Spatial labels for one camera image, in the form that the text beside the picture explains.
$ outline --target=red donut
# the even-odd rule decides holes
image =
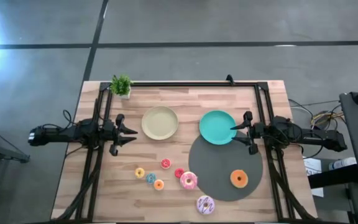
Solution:
[[[177,177],[178,179],[183,175],[183,173],[185,173],[185,170],[182,168],[177,168],[175,170],[175,177]]]
[[[169,167],[171,167],[171,161],[169,159],[163,159],[161,161],[161,167],[163,169],[168,169]]]

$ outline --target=small plant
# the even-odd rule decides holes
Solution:
[[[131,90],[131,79],[127,75],[116,75],[112,77],[110,89],[111,92],[119,96],[128,95]]]

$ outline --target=wooden table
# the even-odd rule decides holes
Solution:
[[[76,112],[76,121],[90,118],[100,82],[85,82]],[[292,118],[283,81],[268,81],[275,115]],[[265,117],[267,109],[264,104]],[[153,106],[169,106],[178,115],[178,131],[169,139],[149,139],[141,128],[143,114]],[[139,133],[137,140],[119,149],[117,157],[105,147],[98,195],[94,210],[94,222],[272,222],[276,221],[265,149],[256,140],[263,159],[263,176],[259,186],[248,197],[235,202],[216,201],[216,209],[210,215],[198,213],[196,199],[202,191],[183,190],[173,171],[178,167],[188,170],[188,155],[193,141],[200,135],[198,123],[210,110],[224,110],[236,123],[251,110],[254,122],[259,122],[255,91],[247,87],[138,87],[132,88],[130,100],[113,98],[111,119],[125,115],[125,125]],[[70,144],[68,152],[78,144]],[[285,150],[285,165],[290,188],[307,211],[316,217],[311,190],[298,146]],[[52,218],[59,216],[69,206],[80,188],[86,150],[77,151],[66,158],[63,165]],[[170,158],[173,165],[168,170],[160,168],[160,161]],[[165,182],[163,191],[156,191],[144,179],[136,179],[134,170],[142,167],[146,173],[154,172]],[[283,210],[285,199],[281,192]]]

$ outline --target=small donut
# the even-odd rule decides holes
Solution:
[[[197,200],[197,209],[203,215],[211,214],[215,209],[215,202],[210,196],[203,195]]]
[[[158,179],[154,182],[154,189],[155,190],[162,190],[164,188],[164,181]]]
[[[143,168],[137,168],[136,170],[135,170],[135,176],[137,177],[137,178],[142,178],[143,176],[144,176],[144,170],[143,170]]]
[[[248,184],[248,176],[243,170],[231,172],[230,181],[237,188],[244,188]]]
[[[147,182],[148,184],[154,183],[155,180],[156,180],[155,174],[151,173],[151,174],[147,174],[147,175],[146,175],[146,182]]]
[[[163,160],[161,161],[161,167],[162,167],[163,169],[168,169],[169,167],[171,167],[171,160],[169,160],[169,159],[163,159]]]
[[[196,174],[194,174],[192,172],[185,172],[180,177],[180,184],[185,189],[193,189],[193,188],[195,188],[197,186],[197,176],[196,176]]]
[[[180,177],[183,175],[184,172],[185,172],[184,169],[182,169],[182,168],[177,168],[177,169],[175,170],[175,177],[177,177],[178,179],[180,179]]]

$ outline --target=white pot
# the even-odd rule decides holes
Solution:
[[[123,100],[129,100],[129,98],[131,97],[131,87],[129,87],[129,93],[127,95],[117,95],[115,94],[116,97],[120,98],[120,99],[123,99]]]

